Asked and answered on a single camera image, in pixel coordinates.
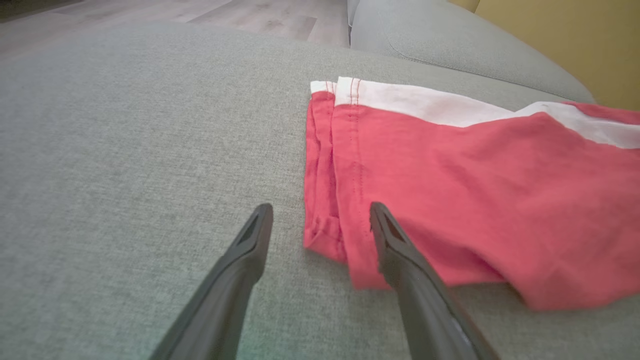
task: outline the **red and white fabric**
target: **red and white fabric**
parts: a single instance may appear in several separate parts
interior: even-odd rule
[[[640,292],[640,113],[354,78],[311,83],[304,245],[388,288],[369,225],[387,205],[450,286],[510,282],[533,309]]]

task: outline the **gray surface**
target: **gray surface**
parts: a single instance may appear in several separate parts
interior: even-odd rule
[[[360,0],[347,0],[347,14],[349,19],[349,26],[353,25],[353,17],[356,15],[356,9]]]
[[[309,81],[430,86],[512,110],[503,81],[191,24],[85,33],[0,78],[0,357],[144,359],[254,206],[275,222],[239,359],[407,359],[394,294],[303,250]],[[537,314],[459,291],[504,359],[631,359],[640,297]]]
[[[351,48],[528,86],[594,102],[571,74],[490,22],[444,0],[366,0]]]

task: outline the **clothing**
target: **clothing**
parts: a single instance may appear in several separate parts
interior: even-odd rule
[[[640,290],[640,114],[512,112],[353,78],[311,87],[304,243],[347,263],[356,288],[388,288],[369,229],[380,201],[448,285],[507,281],[539,310]]]

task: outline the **yellow wall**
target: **yellow wall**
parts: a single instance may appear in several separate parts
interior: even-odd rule
[[[476,14],[562,66],[598,103],[640,110],[640,0],[480,0]]]
[[[474,12],[480,0],[449,0],[449,2],[461,6],[470,12]]]

